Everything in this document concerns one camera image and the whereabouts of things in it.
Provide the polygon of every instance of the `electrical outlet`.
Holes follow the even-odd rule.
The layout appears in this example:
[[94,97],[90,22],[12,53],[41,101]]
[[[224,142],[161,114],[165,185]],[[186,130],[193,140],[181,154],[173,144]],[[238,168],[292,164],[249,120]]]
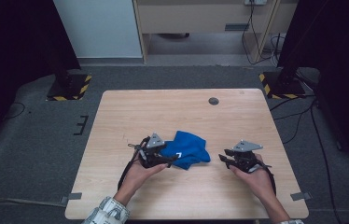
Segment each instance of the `electrical outlet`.
[[252,3],[254,6],[264,6],[267,5],[267,0],[244,0],[246,6],[251,6]]

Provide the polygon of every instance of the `patterned sleeve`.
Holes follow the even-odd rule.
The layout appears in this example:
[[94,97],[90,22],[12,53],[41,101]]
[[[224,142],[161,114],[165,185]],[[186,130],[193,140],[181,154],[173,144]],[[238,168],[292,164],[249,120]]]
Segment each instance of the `patterned sleeve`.
[[129,217],[129,210],[114,198],[105,197],[99,207],[93,209],[82,224],[123,224]]

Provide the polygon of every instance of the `table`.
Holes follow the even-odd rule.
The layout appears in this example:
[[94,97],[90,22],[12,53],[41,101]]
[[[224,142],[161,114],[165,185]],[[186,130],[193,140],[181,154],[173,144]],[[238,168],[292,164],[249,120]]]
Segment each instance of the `table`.
[[[209,99],[218,99],[217,105]],[[291,217],[304,218],[296,177],[259,89],[106,91],[91,129],[65,216],[84,219],[105,196],[113,196],[124,167],[139,144],[153,133],[173,140],[176,131],[206,140],[211,161],[187,171],[172,166],[148,179],[128,204],[130,219],[267,218],[264,207],[218,154],[240,140],[261,144],[258,151],[274,173],[277,197]]]
[[[269,34],[286,33],[297,3],[268,0],[254,6],[254,31],[248,27],[244,33],[252,61],[260,60]],[[239,0],[133,0],[133,7],[145,62],[151,34],[242,32],[251,14],[251,7]]]

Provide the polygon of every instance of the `gray carpet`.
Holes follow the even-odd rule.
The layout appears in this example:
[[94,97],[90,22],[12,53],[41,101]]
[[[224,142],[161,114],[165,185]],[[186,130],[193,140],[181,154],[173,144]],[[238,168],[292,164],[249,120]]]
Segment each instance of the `gray carpet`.
[[[84,67],[91,84],[79,101],[49,102],[46,94],[54,76],[22,86],[0,126],[0,198],[59,203],[73,187],[94,117],[106,90],[259,88],[258,74],[273,67],[237,66],[113,66]],[[300,113],[314,97],[285,103],[272,111],[274,118]],[[284,100],[267,99],[270,108]],[[342,223],[349,222],[349,152],[336,148],[325,118],[314,106],[330,170],[333,198]],[[88,116],[82,135],[78,123]],[[338,223],[330,199],[328,173],[311,113],[276,120],[300,188],[313,196],[306,201],[305,223]],[[67,220],[64,207],[0,203],[0,223],[80,223]],[[240,223],[201,221],[198,223]]]

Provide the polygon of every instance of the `white cabinet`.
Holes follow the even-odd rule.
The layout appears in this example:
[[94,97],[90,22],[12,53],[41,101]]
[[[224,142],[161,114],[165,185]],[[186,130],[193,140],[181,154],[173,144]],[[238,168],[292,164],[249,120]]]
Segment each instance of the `white cabinet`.
[[78,58],[142,58],[132,0],[54,0]]

